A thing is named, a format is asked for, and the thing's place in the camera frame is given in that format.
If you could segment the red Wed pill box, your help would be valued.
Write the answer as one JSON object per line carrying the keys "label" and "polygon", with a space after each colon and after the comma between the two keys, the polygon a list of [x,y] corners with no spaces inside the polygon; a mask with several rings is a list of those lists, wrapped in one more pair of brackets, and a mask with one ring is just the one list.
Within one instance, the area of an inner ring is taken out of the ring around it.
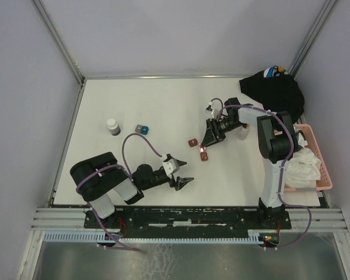
{"label": "red Wed pill box", "polygon": [[188,141],[188,145],[189,145],[189,147],[195,147],[195,146],[197,146],[198,145],[198,141],[197,141],[197,139],[191,139],[191,140],[189,140]]}

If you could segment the red Sat pill box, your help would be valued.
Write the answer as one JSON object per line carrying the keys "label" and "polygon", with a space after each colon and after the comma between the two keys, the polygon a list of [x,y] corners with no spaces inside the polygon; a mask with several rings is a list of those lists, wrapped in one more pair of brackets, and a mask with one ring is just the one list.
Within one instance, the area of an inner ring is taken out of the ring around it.
{"label": "red Sat pill box", "polygon": [[200,146],[199,147],[199,151],[200,151],[200,158],[201,158],[201,160],[203,161],[203,162],[205,162],[205,161],[208,161],[208,154],[207,154],[207,150],[206,150],[206,147],[204,147],[204,146]]}

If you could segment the clear pill bottle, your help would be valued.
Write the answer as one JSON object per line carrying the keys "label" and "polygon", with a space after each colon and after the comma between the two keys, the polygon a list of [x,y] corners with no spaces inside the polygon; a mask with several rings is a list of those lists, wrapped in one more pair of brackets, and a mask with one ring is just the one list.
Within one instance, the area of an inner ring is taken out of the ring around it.
{"label": "clear pill bottle", "polygon": [[247,138],[250,131],[250,125],[249,124],[243,124],[241,127],[239,127],[236,130],[236,137],[238,140],[243,141]]}

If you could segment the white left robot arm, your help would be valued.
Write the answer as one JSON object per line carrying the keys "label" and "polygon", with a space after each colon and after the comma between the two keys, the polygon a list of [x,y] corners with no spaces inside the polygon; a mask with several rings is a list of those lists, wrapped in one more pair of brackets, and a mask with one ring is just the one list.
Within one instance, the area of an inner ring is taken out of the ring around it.
{"label": "white left robot arm", "polygon": [[118,164],[113,153],[107,152],[75,164],[70,175],[76,184],[76,192],[96,212],[97,221],[110,228],[117,222],[115,206],[109,197],[111,190],[128,205],[142,199],[143,191],[163,184],[179,191],[194,180],[193,177],[174,176],[186,164],[168,154],[159,169],[141,164],[129,174],[128,169]]}

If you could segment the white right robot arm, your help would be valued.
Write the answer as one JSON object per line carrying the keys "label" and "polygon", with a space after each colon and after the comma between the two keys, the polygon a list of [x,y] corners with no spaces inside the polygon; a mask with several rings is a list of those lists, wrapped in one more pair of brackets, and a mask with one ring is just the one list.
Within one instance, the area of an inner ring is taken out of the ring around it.
{"label": "white right robot arm", "polygon": [[283,201],[285,176],[290,159],[298,147],[290,114],[276,113],[252,104],[240,104],[236,97],[225,102],[222,113],[206,120],[201,145],[209,147],[226,138],[226,133],[243,125],[257,129],[258,147],[264,158],[264,188],[258,200],[256,221],[262,228],[270,228],[284,217]]}

